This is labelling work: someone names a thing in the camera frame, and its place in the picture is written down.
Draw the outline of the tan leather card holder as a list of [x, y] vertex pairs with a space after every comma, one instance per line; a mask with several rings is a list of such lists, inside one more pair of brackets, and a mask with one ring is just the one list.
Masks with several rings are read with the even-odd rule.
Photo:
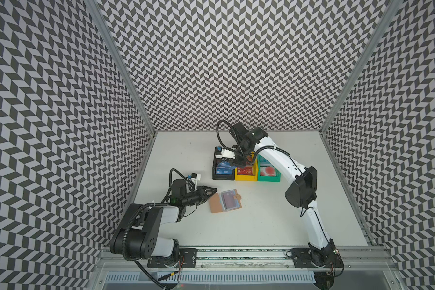
[[211, 213], [224, 213], [242, 208], [241, 196], [237, 190], [227, 190], [215, 193], [209, 199]]

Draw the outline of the red VIP card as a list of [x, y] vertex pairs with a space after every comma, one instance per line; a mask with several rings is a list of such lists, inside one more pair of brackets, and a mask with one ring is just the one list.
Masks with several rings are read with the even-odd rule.
[[237, 195], [238, 194], [234, 190], [221, 193], [224, 210], [229, 211], [240, 208], [240, 202]]

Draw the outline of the blue VIP card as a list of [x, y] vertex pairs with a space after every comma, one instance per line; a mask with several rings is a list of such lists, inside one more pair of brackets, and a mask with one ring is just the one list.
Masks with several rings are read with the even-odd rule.
[[220, 163], [217, 163], [215, 174], [217, 176], [234, 176], [234, 167], [230, 165], [227, 161], [221, 161]]

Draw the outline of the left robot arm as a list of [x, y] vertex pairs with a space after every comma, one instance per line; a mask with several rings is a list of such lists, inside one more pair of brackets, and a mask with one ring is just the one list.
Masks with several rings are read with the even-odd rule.
[[187, 207], [204, 204], [217, 192], [217, 188], [197, 186], [187, 178], [172, 181], [162, 202], [128, 207], [109, 243], [110, 252], [130, 262], [149, 260], [151, 267], [179, 267], [183, 259], [179, 241], [161, 238], [160, 227], [180, 222]]

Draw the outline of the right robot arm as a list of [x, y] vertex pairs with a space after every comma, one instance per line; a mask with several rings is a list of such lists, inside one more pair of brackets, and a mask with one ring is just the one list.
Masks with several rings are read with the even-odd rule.
[[285, 198], [290, 205], [300, 210], [300, 218], [308, 234], [308, 261], [318, 268], [339, 267], [339, 252], [325, 230], [316, 202], [317, 170], [312, 166], [305, 167], [298, 163], [287, 151], [276, 145], [261, 128], [248, 130], [239, 122], [230, 127], [229, 133], [236, 142], [233, 149], [240, 155], [237, 162], [239, 165], [243, 164], [250, 154], [253, 154], [254, 160], [261, 156], [290, 184], [285, 192]]

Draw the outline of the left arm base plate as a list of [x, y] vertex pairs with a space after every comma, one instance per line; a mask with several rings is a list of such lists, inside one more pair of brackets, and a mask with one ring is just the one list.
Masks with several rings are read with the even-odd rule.
[[150, 257], [147, 262], [147, 267], [152, 269], [195, 268], [197, 257], [197, 248], [180, 248], [179, 250], [173, 250], [172, 255], [169, 257]]

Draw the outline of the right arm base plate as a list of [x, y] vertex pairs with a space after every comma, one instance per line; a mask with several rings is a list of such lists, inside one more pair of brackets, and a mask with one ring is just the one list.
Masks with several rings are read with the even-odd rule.
[[285, 253], [295, 268], [343, 269], [344, 263], [337, 250], [323, 248], [292, 248]]

